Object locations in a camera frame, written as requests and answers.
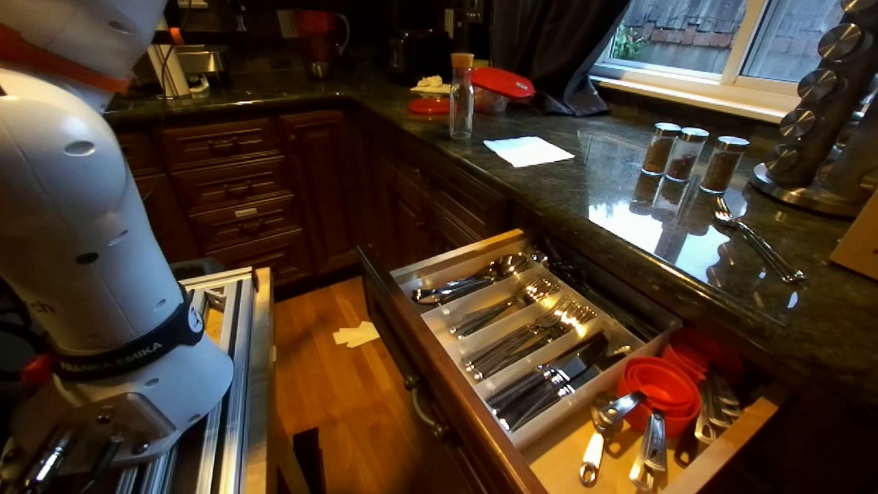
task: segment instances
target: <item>glass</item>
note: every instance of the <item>glass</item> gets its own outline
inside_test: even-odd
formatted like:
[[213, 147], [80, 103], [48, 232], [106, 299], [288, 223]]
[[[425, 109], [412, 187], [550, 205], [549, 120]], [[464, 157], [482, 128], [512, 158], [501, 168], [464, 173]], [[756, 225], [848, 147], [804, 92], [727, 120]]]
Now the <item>glass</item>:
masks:
[[711, 151], [698, 188], [707, 195], [722, 195], [725, 187], [730, 187], [730, 179], [745, 147], [748, 147], [748, 139], [736, 133], [722, 133]]
[[605, 55], [722, 73], [744, 8], [745, 0], [634, 0]]
[[816, 63], [816, 41], [841, 18], [838, 0], [773, 0], [744, 63], [745, 77], [799, 83]]
[[670, 146], [675, 143], [678, 133], [681, 133], [678, 122], [657, 120], [639, 170], [646, 176], [661, 176]]
[[670, 147], [663, 179], [688, 180], [688, 173], [697, 157], [701, 153], [707, 137], [711, 132], [704, 128], [682, 126], [681, 133], [675, 137], [675, 146]]
[[452, 139], [469, 139], [471, 137], [471, 113], [475, 113], [475, 88], [471, 88], [471, 52], [452, 52], [452, 80], [449, 80], [449, 96], [446, 96], [446, 133]]

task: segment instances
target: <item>glass jar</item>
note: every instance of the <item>glass jar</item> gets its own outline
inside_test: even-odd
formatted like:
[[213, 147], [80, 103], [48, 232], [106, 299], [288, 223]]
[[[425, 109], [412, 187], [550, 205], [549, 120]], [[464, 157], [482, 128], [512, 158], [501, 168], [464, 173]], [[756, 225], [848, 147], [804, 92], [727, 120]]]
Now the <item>glass jar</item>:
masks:
[[446, 92], [446, 133], [452, 139], [471, 137], [475, 88], [471, 88], [471, 52], [449, 55], [449, 92]]
[[675, 146], [670, 147], [666, 165], [663, 165], [663, 179], [670, 180], [688, 180], [688, 173], [701, 153], [711, 132], [698, 126], [682, 126], [681, 133], [675, 137]]
[[646, 153], [641, 157], [641, 165], [639, 165], [639, 170], [645, 176], [661, 176], [670, 146], [675, 143], [678, 133], [681, 133], [678, 122], [655, 120], [653, 139], [649, 139]]
[[736, 137], [736, 133], [715, 137], [715, 146], [704, 168], [704, 179], [698, 183], [701, 192], [722, 195], [745, 147], [748, 147], [748, 139], [744, 137]]

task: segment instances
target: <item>white paper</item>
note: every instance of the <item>white paper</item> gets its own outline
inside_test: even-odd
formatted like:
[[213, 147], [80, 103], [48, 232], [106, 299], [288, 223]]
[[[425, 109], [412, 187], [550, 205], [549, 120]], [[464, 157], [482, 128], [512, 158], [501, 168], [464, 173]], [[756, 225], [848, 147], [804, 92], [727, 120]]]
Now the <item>white paper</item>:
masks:
[[512, 168], [549, 165], [574, 157], [542, 137], [484, 139], [484, 146]]

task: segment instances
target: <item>jar lid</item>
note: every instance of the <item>jar lid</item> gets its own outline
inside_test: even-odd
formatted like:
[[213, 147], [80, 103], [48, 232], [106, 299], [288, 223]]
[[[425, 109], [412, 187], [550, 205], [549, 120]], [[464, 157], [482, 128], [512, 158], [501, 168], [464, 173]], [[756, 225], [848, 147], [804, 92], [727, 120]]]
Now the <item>jar lid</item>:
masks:
[[718, 133], [715, 137], [718, 146], [730, 147], [730, 151], [744, 151], [748, 147], [748, 139], [737, 137], [737, 133]]
[[522, 77], [516, 70], [497, 69], [497, 65], [475, 69], [471, 84], [501, 92], [506, 99], [522, 99], [522, 102], [534, 96], [534, 88], [526, 77]]
[[682, 139], [707, 139], [711, 132], [698, 128], [698, 126], [682, 126], [682, 128], [681, 128], [681, 137], [682, 137]]
[[471, 52], [452, 52], [452, 55], [449, 55], [449, 65], [471, 69], [471, 63], [475, 63], [475, 55], [471, 55]]
[[655, 120], [655, 132], [661, 133], [681, 133], [681, 126], [672, 120]]

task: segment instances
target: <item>window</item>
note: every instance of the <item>window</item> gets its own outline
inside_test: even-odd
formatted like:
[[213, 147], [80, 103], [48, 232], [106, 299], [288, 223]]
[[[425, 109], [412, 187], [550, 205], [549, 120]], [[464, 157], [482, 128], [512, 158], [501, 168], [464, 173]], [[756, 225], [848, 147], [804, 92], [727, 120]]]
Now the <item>window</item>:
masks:
[[838, 0], [631, 0], [596, 80], [775, 122], [838, 18]]

